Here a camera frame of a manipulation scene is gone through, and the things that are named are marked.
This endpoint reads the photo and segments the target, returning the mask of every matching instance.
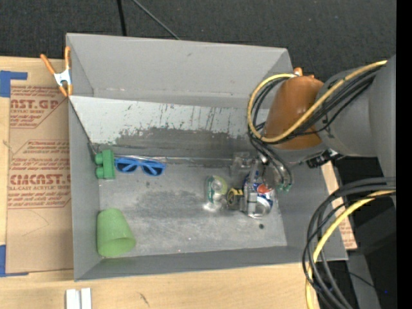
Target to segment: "gray bin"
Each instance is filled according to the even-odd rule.
[[[293,167],[295,185],[261,220],[239,211],[209,212],[204,181],[225,177],[236,153],[254,155],[246,106],[264,78],[290,73],[286,49],[207,42],[67,35],[74,93],[70,160],[75,280],[298,262],[310,216],[327,196],[322,173]],[[271,102],[268,97],[260,118]],[[98,180],[88,142],[119,155],[166,162],[163,175],[117,172]],[[136,247],[98,255],[96,217],[119,208]],[[344,259],[341,237],[326,253]]]

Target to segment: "green cup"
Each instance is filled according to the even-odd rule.
[[[122,211],[106,209],[97,216],[97,252],[112,258],[129,252],[136,245]]]

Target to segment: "gray carpet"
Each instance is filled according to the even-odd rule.
[[[285,47],[326,80],[396,52],[396,0],[139,0],[182,39]],[[129,36],[168,33],[124,0]],[[66,32],[121,35],[115,0],[0,0],[0,54],[62,57]]]

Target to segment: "bin floor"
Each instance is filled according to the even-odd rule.
[[[228,167],[189,164],[168,164],[160,176],[138,169],[131,174],[117,171],[115,180],[101,180],[100,209],[120,209],[137,240],[123,257],[287,245],[276,202],[262,219],[240,211],[205,210],[209,175],[224,177],[229,187],[241,182],[230,179]]]

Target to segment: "sunglasses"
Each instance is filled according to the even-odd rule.
[[[133,158],[116,158],[115,167],[122,173],[133,173],[138,167],[141,167],[143,173],[149,176],[159,176],[163,174],[166,165],[154,160],[137,160]]]

